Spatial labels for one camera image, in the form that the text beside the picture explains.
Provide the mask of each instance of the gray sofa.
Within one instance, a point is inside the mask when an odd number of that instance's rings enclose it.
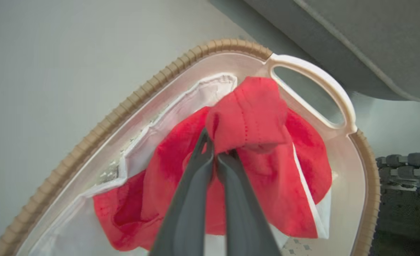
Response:
[[[420,101],[420,1],[245,1],[346,89]]]

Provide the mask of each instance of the gray floor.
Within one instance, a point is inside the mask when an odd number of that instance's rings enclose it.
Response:
[[[239,0],[0,0],[0,234],[58,162],[137,86],[210,39],[313,61]],[[325,95],[284,79],[329,119]],[[351,94],[375,153],[420,151],[420,103]]]

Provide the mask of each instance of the red cloth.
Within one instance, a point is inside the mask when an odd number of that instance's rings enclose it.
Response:
[[[293,145],[317,204],[332,184],[324,142],[287,108],[274,80],[246,78],[214,107],[204,107],[176,125],[146,170],[120,188],[93,197],[96,215],[115,249],[150,249],[204,127],[216,154],[237,149],[271,224],[286,235],[317,238]],[[225,234],[225,221],[223,186],[214,178],[207,193],[206,233]]]

